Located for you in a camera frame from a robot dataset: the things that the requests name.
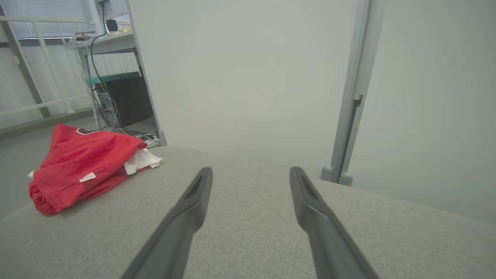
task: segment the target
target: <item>window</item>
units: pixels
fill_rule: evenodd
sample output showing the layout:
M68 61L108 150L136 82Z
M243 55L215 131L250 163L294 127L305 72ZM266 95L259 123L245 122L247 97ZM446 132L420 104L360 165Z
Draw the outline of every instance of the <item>window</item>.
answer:
M79 0L0 0L3 10L9 16L50 16L84 18ZM129 21L129 16L119 16L116 20ZM30 21L12 21L11 26L19 39L37 38ZM44 38L60 38L55 22L38 22ZM86 23L77 23L81 31L91 31ZM72 37L77 32L76 23L59 23L64 37Z

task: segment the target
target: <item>white wall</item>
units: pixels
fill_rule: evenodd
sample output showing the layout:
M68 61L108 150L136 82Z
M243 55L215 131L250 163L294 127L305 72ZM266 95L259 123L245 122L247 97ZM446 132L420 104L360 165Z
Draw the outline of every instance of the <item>white wall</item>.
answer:
M47 47L54 64L55 74L59 75L62 84L60 90L67 97L86 94L87 85L81 78L82 67L76 60L74 50L66 50L63 45ZM45 102L60 100L61 94L48 67L41 47L22 47L27 58L40 93ZM120 72L139 71L134 54L105 54L95 56L95 65L100 75ZM6 111L29 105L35 105L29 88L15 64L9 48L0 48L0 111ZM73 110L91 107L91 99L72 101ZM49 107L50 114L66 113L64 104ZM38 109L0 117L0 129L41 118Z
M320 178L331 160L356 5L129 0L167 143L298 165Z
M496 1L386 7L353 187L496 222Z

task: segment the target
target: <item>garment label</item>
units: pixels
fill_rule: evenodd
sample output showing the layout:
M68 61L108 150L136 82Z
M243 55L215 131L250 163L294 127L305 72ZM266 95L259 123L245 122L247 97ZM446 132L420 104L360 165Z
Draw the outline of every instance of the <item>garment label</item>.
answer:
M88 181L88 180L93 179L93 178L96 178L96 175L93 172L90 172L87 175L85 175L83 178L79 179L79 181L85 182L85 181Z

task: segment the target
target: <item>white cloth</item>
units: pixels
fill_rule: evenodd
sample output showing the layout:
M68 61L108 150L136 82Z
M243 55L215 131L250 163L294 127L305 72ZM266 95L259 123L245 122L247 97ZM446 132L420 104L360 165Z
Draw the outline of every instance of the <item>white cloth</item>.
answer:
M148 149L138 150L129 160L124 163L125 171L128 175L136 173L138 169L150 166L156 168L163 163L164 159L151 154Z

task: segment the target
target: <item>folded red clothing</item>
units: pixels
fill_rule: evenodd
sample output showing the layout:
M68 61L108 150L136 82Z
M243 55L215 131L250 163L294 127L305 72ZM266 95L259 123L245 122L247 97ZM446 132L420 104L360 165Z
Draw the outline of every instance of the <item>folded red clothing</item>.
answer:
M59 124L47 157L29 183L29 196L46 215L97 197L129 177L124 163L144 148L145 142L129 135Z

